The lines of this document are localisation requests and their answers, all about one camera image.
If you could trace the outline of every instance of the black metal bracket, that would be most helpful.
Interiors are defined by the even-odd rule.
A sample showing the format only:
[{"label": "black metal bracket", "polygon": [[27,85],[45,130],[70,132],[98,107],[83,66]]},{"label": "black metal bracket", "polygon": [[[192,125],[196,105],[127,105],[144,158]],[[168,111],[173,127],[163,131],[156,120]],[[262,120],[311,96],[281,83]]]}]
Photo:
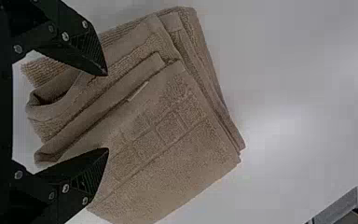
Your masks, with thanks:
[{"label": "black metal bracket", "polygon": [[12,39],[12,62],[35,49],[86,71],[107,76],[107,66],[91,22],[60,0],[2,0]]},{"label": "black metal bracket", "polygon": [[108,149],[92,150],[35,175],[12,162],[8,223],[63,224],[94,198]]}]

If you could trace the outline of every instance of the screw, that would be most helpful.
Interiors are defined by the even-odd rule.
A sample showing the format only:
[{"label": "screw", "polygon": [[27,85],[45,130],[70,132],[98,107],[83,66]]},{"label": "screw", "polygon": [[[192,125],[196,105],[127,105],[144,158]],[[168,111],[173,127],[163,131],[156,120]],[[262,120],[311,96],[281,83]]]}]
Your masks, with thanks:
[{"label": "screw", "polygon": [[18,54],[21,54],[22,53],[22,47],[20,45],[15,45],[13,47],[14,51]]},{"label": "screw", "polygon": [[54,33],[54,26],[50,25],[50,26],[48,27],[48,30],[49,30],[51,33]]},{"label": "screw", "polygon": [[65,184],[62,188],[62,193],[67,193],[69,191],[69,185]]},{"label": "screw", "polygon": [[83,205],[86,205],[89,202],[89,198],[88,197],[84,197],[83,198]]},{"label": "screw", "polygon": [[49,200],[53,200],[55,197],[55,193],[54,192],[51,192],[49,195],[48,195],[48,199]]},{"label": "screw", "polygon": [[83,25],[83,28],[87,29],[89,27],[89,24],[87,23],[87,21],[82,21],[81,23]]},{"label": "screw", "polygon": [[68,33],[63,32],[63,33],[62,33],[62,39],[63,39],[63,41],[68,41],[68,40],[69,40],[69,35],[68,35]]},{"label": "screw", "polygon": [[22,171],[17,171],[17,172],[14,174],[14,178],[15,178],[15,179],[21,179],[21,178],[22,178]]}]

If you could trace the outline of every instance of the white table surface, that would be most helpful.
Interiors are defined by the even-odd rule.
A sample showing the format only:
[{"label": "white table surface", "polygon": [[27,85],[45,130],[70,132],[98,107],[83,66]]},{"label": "white table surface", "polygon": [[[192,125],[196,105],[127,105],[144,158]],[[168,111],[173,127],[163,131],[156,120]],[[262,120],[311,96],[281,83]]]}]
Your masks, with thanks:
[{"label": "white table surface", "polygon": [[[66,0],[101,32],[176,5],[199,12],[242,163],[160,224],[302,224],[358,184],[358,0]],[[14,65],[14,157],[41,146]],[[69,223],[107,223],[83,211]]]}]

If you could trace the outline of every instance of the beige towel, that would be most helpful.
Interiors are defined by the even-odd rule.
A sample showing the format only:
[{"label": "beige towel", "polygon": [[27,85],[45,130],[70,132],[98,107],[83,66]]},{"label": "beige towel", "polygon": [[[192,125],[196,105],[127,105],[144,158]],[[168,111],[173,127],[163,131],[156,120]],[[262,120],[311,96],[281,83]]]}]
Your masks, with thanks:
[{"label": "beige towel", "polygon": [[89,210],[115,223],[154,223],[233,169],[244,143],[194,9],[165,9],[101,40],[109,77],[46,58],[23,66],[37,87],[26,110],[45,143],[35,161],[109,147]]}]

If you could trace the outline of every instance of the folded towel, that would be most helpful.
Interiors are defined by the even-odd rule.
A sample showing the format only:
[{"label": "folded towel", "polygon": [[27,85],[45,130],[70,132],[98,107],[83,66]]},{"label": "folded towel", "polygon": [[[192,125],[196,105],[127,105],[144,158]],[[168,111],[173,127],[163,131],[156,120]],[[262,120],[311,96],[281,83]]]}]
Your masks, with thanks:
[{"label": "folded towel", "polygon": [[26,111],[50,165],[109,147],[89,210],[154,223],[232,170],[244,142],[224,103],[196,12],[175,7],[100,35],[108,77],[48,58],[22,67]]}]

